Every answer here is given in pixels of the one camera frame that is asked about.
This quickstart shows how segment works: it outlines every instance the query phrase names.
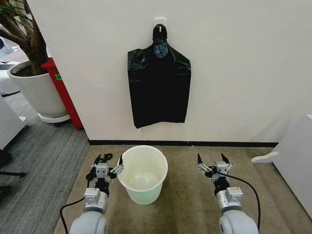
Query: black cable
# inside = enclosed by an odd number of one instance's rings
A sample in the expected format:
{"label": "black cable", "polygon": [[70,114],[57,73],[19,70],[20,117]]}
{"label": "black cable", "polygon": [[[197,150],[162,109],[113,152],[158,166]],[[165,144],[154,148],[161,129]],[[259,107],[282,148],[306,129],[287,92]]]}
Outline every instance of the black cable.
{"label": "black cable", "polygon": [[75,202],[73,202],[73,203],[69,203],[69,204],[67,204],[67,205],[65,205],[65,206],[62,206],[61,209],[59,210],[60,218],[61,218],[61,220],[62,220],[62,223],[63,223],[63,226],[64,226],[64,229],[65,229],[65,233],[66,233],[66,234],[68,234],[68,230],[67,230],[66,222],[65,222],[65,219],[64,219],[64,217],[63,217],[63,212],[62,212],[62,211],[63,211],[63,209],[64,209],[65,207],[75,205],[75,204],[77,204],[77,203],[79,203],[79,202],[81,202],[81,201],[83,201],[83,200],[84,200],[84,197],[83,197],[82,199],[78,200],[78,201],[75,201]]}
{"label": "black cable", "polygon": [[248,184],[248,185],[252,188],[252,190],[253,190],[253,192],[254,192],[254,194],[255,194],[255,197],[257,198],[257,203],[258,203],[258,225],[257,225],[257,227],[258,227],[258,231],[259,231],[259,233],[260,233],[261,208],[260,208],[260,199],[259,199],[258,193],[257,193],[257,191],[255,190],[255,188],[254,188],[250,183],[248,183],[247,181],[245,181],[245,180],[243,180],[243,179],[240,179],[240,178],[238,178],[238,177],[235,177],[235,176],[232,176],[232,175],[223,174],[223,173],[221,173],[221,172],[217,172],[217,173],[220,174],[220,175],[223,175],[223,176],[227,176],[227,177],[230,177],[230,178],[233,178],[233,179],[237,179],[237,180],[239,180],[239,181],[242,181],[242,182]]}

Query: black plastic bag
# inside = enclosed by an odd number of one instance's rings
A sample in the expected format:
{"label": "black plastic bag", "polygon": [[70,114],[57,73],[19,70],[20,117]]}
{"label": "black plastic bag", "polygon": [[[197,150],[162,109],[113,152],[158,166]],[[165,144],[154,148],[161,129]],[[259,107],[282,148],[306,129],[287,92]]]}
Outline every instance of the black plastic bag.
{"label": "black plastic bag", "polygon": [[136,128],[158,122],[185,121],[191,64],[167,43],[162,24],[153,30],[153,44],[128,52],[128,79]]}

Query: beige carpet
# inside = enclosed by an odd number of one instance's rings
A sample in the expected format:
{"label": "beige carpet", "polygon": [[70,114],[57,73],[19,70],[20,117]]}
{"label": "beige carpet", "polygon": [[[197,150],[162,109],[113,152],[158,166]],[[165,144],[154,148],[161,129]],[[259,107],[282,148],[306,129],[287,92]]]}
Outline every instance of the beige carpet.
{"label": "beige carpet", "polygon": [[[119,156],[129,145],[91,146],[68,203],[83,197],[85,175],[98,154],[113,153],[109,161],[115,166]],[[272,164],[252,164],[254,156],[264,155],[270,148],[231,147],[175,147],[156,146],[168,161],[168,174],[161,194],[153,204],[140,206],[127,195],[118,179],[110,185],[110,196],[105,217],[108,234],[217,234],[220,213],[214,195],[214,186],[196,169],[197,153],[206,165],[220,160],[221,153],[234,164],[230,174],[250,182],[260,196],[262,234],[310,234],[312,222],[296,200],[286,182]],[[248,185],[231,179],[232,186],[239,186],[244,193],[243,211],[257,220],[257,204]],[[68,229],[75,218],[82,214],[83,202],[65,208]],[[61,221],[55,234],[65,233]]]}

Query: robotic arm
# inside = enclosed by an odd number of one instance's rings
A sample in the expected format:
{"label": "robotic arm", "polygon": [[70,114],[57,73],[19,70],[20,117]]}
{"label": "robotic arm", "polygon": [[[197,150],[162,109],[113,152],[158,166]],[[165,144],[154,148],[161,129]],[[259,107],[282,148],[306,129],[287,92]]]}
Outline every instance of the robotic arm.
{"label": "robotic arm", "polygon": [[229,160],[223,155],[220,162],[214,166],[206,166],[202,163],[198,154],[197,169],[214,184],[214,195],[222,217],[219,219],[219,226],[222,234],[259,234],[256,223],[252,218],[241,211],[240,201],[243,192],[239,187],[230,187],[229,179],[226,176],[233,167]]}
{"label": "robotic arm", "polygon": [[103,215],[106,213],[107,198],[109,196],[109,184],[119,175],[124,167],[122,156],[115,168],[109,168],[108,159],[100,158],[100,155],[91,164],[91,171],[86,176],[90,181],[95,177],[95,187],[87,188],[84,193],[84,213],[76,218],[70,229],[70,234],[105,234],[107,221]]}

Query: white bucket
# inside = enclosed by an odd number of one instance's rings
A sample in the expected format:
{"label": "white bucket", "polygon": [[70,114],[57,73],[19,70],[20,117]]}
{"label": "white bucket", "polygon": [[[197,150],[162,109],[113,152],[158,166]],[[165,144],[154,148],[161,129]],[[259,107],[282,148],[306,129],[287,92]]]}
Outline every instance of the white bucket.
{"label": "white bucket", "polygon": [[124,170],[118,175],[131,200],[148,205],[159,197],[168,172],[164,154],[155,147],[139,145],[122,155]]}

